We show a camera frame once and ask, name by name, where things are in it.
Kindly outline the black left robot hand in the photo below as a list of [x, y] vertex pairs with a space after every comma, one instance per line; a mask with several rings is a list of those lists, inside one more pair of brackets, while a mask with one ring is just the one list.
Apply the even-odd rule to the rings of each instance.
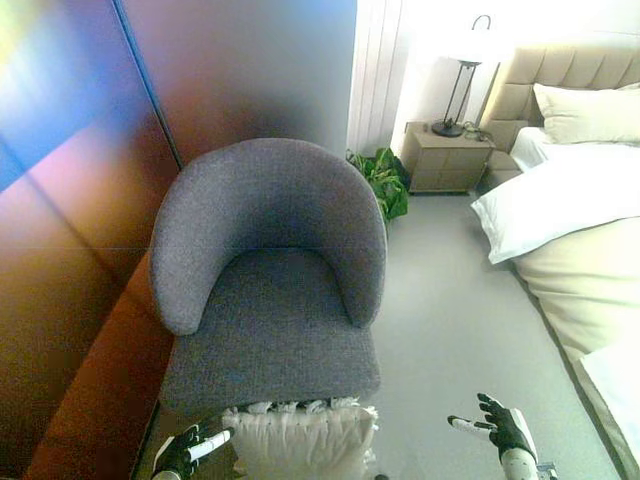
[[210, 435], [205, 429], [192, 425], [178, 436], [170, 436], [157, 451], [152, 479], [190, 479], [207, 457], [235, 435], [235, 429], [226, 428]]

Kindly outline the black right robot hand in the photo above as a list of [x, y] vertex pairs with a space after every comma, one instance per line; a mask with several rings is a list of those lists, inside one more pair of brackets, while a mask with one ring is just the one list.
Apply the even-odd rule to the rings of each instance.
[[454, 429], [471, 434], [493, 444], [499, 457], [512, 449], [521, 449], [538, 460], [532, 434], [522, 412], [517, 408], [506, 408], [494, 397], [478, 393], [479, 408], [485, 413], [484, 421], [472, 421], [449, 415], [448, 424]]

